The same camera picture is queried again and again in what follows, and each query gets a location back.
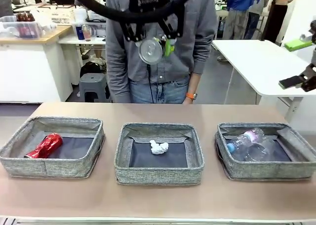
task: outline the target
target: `wooden countertop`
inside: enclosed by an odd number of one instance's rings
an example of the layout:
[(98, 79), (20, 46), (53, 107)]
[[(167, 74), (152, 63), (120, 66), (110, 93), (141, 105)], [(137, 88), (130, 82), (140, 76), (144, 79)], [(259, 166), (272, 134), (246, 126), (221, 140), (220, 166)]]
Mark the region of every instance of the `wooden countertop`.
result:
[[(106, 139), (88, 179), (10, 178), (0, 166), (0, 214), (14, 217), (180, 218), (229, 221), (316, 219), (316, 181), (234, 182), (226, 178), (214, 149), (221, 122), (284, 122), (272, 108), (234, 105), (124, 105), (44, 103), (33, 116), (91, 117), (104, 121)], [(192, 124), (200, 139), (205, 169), (191, 187), (122, 186), (114, 155), (126, 122)]]
[(0, 38), (0, 44), (45, 44), (54, 41), (56, 38), (66, 34), (70, 30), (72, 30), (71, 26), (58, 25), (56, 30), (38, 39)]

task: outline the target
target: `person's hand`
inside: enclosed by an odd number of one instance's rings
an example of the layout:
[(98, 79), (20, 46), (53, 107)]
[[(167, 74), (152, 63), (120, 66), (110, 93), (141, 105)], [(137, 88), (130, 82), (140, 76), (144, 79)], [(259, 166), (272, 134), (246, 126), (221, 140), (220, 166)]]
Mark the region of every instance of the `person's hand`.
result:
[(193, 100), (191, 98), (185, 98), (185, 100), (182, 103), (183, 105), (190, 105), (193, 104)]

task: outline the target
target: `blue bottle cap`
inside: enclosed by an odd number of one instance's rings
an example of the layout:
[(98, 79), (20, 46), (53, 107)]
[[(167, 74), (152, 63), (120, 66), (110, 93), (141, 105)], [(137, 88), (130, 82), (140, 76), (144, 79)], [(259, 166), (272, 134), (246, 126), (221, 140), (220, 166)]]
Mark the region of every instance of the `blue bottle cap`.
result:
[(235, 151), (235, 146), (232, 143), (227, 144), (227, 148), (229, 152), (234, 152)]

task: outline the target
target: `gray chair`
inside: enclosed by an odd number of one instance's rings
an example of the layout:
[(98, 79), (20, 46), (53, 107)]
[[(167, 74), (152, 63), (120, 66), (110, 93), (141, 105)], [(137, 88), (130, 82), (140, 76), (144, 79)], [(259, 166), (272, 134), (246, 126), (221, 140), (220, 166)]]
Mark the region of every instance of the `gray chair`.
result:
[(88, 73), (79, 81), (82, 102), (110, 103), (111, 96), (105, 74)]

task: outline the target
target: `blue jeans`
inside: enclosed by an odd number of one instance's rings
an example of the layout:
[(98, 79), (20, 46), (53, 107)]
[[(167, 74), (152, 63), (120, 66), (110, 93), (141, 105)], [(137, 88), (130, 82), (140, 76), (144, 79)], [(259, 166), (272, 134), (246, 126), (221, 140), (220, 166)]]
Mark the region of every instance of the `blue jeans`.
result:
[(246, 39), (246, 40), (252, 39), (252, 37), (255, 34), (255, 31), (257, 29), (259, 19), (260, 19), (259, 14), (249, 12), (248, 23), (247, 23), (244, 39)]
[[(182, 104), (188, 92), (190, 77), (168, 83), (153, 83), (154, 103)], [(150, 86), (129, 80), (132, 103), (153, 103)]]

